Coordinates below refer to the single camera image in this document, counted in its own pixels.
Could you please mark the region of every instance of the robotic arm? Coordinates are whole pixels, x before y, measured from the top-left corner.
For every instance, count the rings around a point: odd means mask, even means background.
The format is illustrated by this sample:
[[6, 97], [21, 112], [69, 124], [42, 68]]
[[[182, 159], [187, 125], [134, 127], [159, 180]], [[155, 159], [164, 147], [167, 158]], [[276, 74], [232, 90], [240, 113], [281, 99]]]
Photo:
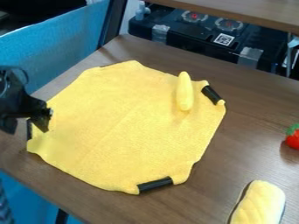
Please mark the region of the robotic arm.
[[17, 118], [30, 118], [43, 132], [47, 132], [52, 116], [52, 110], [45, 101], [29, 96], [18, 71], [27, 79], [27, 73], [16, 67], [0, 66], [0, 130], [14, 134], [17, 128]]

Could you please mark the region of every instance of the black clip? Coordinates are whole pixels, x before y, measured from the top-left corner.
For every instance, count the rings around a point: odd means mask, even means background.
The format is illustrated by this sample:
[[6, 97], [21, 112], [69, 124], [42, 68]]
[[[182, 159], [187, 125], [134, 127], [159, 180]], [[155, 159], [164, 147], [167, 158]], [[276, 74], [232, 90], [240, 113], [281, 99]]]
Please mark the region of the black clip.
[[205, 86], [203, 87], [203, 89], [201, 90], [201, 92], [210, 99], [210, 101], [212, 101], [212, 103], [214, 105], [217, 104], [217, 102], [219, 100], [221, 100], [222, 98], [215, 92], [214, 89], [212, 89], [212, 87], [210, 86]]
[[26, 121], [26, 126], [27, 126], [27, 141], [32, 139], [32, 121], [31, 119], [28, 119]]
[[171, 185], [173, 185], [172, 178], [166, 177], [166, 178], [160, 178], [158, 180], [150, 181], [147, 183], [143, 183], [137, 186], [139, 188], [139, 192], [143, 193], [161, 186], [171, 186]]

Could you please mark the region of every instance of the red toy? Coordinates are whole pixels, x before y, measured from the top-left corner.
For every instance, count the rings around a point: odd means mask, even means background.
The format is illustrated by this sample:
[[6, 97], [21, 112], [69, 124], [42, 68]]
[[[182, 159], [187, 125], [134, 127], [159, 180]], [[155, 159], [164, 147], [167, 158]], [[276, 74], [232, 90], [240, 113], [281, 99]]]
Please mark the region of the red toy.
[[299, 123], [295, 123], [288, 128], [286, 144], [295, 150], [299, 150]]

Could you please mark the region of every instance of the black equipment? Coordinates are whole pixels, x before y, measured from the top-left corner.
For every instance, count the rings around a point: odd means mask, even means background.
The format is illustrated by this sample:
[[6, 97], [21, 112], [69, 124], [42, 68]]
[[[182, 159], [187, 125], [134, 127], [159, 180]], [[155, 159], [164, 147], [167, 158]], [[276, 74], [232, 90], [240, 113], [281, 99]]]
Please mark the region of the black equipment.
[[0, 66], [0, 130], [14, 134], [17, 118], [28, 117], [40, 130], [47, 132], [52, 110], [45, 101], [26, 93], [22, 76], [28, 81], [24, 70]]
[[232, 19], [152, 4], [129, 21], [129, 33], [216, 59], [279, 74], [287, 33]]

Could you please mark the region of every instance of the blue wall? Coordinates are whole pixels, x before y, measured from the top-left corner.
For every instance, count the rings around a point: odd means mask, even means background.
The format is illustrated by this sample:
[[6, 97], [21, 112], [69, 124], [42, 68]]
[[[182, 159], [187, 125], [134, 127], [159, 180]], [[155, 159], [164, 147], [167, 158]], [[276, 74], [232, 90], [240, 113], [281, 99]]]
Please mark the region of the blue wall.
[[32, 93], [96, 50], [109, 0], [0, 37], [0, 65], [30, 76]]

